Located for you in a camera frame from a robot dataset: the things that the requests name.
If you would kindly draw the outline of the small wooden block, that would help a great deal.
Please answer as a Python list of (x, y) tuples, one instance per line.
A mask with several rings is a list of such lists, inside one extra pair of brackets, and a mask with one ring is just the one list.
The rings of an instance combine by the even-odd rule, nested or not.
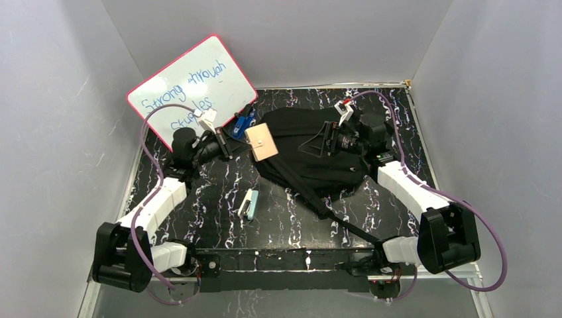
[(278, 149), (266, 123), (246, 129), (245, 136), (251, 145), (253, 157), (257, 162), (278, 154)]

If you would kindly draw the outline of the black student backpack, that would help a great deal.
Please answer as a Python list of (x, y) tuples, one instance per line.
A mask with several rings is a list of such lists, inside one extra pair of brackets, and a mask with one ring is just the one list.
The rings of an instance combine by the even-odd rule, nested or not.
[(382, 165), (378, 156), (390, 151), (393, 128), (382, 115), (357, 111), (347, 123), (358, 130), (364, 142), (362, 154), (340, 152), (328, 156), (324, 152), (322, 158), (317, 158), (298, 150), (320, 131), (324, 122), (338, 123), (339, 119), (335, 109), (285, 107), (265, 113), (259, 122), (268, 125), (278, 154), (254, 164), (261, 177), (296, 192), (319, 219), (331, 219), (361, 239), (377, 244), (378, 238), (336, 216), (325, 200), (343, 190), (356, 190), (365, 176), (376, 176)]

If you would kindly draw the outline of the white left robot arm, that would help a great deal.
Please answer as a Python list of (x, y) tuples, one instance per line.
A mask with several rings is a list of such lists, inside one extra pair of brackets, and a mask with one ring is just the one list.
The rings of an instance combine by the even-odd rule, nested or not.
[(227, 162), (251, 146), (221, 127), (205, 131), (181, 128), (172, 137), (172, 157), (157, 166), (158, 181), (148, 195), (115, 223), (104, 222), (97, 230), (91, 277), (93, 281), (143, 292), (152, 278), (170, 287), (163, 273), (174, 268), (189, 276), (197, 270), (193, 245), (173, 239), (153, 246), (152, 238), (165, 219), (189, 196), (202, 165), (215, 159)]

